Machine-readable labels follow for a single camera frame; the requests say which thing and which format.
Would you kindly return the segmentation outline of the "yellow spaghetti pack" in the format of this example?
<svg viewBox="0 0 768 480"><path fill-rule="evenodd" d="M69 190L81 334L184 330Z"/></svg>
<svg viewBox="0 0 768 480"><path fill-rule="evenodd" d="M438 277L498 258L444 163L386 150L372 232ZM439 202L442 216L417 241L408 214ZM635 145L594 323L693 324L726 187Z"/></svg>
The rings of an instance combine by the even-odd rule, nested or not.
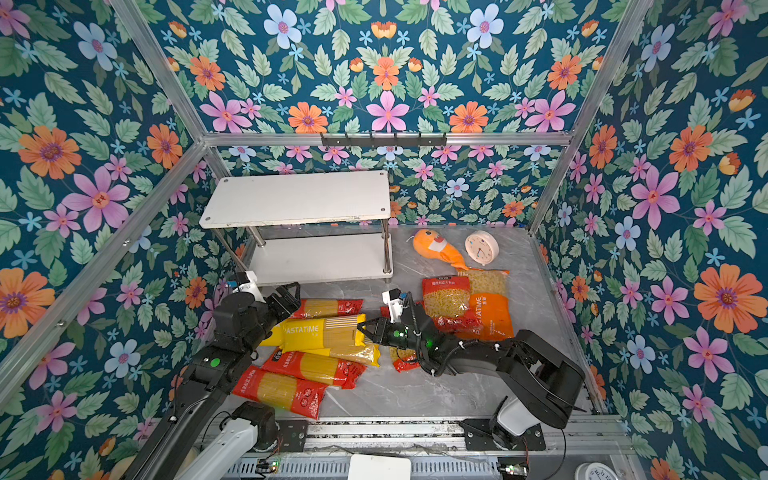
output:
<svg viewBox="0 0 768 480"><path fill-rule="evenodd" d="M365 320L365 314L286 320L271 330L261 346L281 347L286 352L360 347L364 335L358 325Z"/></svg>
<svg viewBox="0 0 768 480"><path fill-rule="evenodd" d="M374 344L306 350L306 353L359 363L378 368L379 347Z"/></svg>

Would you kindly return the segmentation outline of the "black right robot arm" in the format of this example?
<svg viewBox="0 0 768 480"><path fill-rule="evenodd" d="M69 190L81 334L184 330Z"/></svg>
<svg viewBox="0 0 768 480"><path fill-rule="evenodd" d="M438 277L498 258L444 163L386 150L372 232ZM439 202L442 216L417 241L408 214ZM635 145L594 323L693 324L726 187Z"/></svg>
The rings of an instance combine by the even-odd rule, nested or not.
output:
<svg viewBox="0 0 768 480"><path fill-rule="evenodd" d="M583 369L533 331L521 330L500 341L465 340L439 331L430 319L387 318L366 320L357 329L374 344L412 350L415 363L433 378L478 374L503 381L511 394L495 408L485 429L469 431L503 448L539 424L565 429L579 408Z"/></svg>

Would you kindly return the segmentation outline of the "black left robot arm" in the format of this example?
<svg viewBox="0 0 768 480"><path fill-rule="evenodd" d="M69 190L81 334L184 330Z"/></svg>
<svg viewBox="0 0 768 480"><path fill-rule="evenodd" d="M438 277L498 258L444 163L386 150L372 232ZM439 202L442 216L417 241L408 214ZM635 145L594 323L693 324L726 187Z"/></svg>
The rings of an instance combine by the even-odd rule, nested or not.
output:
<svg viewBox="0 0 768 480"><path fill-rule="evenodd" d="M213 340L181 375L171 409L140 449L125 479L172 479L197 438L252 365L252 354L271 330L301 307L301 286L276 288L264 300L249 291L222 299L214 310Z"/></svg>

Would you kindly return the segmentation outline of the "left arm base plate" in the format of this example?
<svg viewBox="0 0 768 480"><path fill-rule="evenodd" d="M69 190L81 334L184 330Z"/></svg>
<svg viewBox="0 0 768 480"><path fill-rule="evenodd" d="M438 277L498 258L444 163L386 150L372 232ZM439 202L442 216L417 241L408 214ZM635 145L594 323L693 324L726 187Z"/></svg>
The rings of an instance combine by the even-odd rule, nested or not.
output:
<svg viewBox="0 0 768 480"><path fill-rule="evenodd" d="M310 423L304 420L277 420L275 439L267 452L274 455L303 452L309 426Z"/></svg>

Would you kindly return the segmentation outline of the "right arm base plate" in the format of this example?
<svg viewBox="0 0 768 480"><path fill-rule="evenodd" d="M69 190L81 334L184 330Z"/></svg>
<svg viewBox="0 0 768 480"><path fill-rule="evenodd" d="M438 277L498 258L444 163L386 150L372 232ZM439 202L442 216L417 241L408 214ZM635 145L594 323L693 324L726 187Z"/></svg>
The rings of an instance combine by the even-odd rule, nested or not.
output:
<svg viewBox="0 0 768 480"><path fill-rule="evenodd" d="M544 451L546 442L539 425L527 429L522 435L514 435L500 426L492 426L486 418L464 419L458 423L463 430L465 448L468 451L520 451L525 453Z"/></svg>

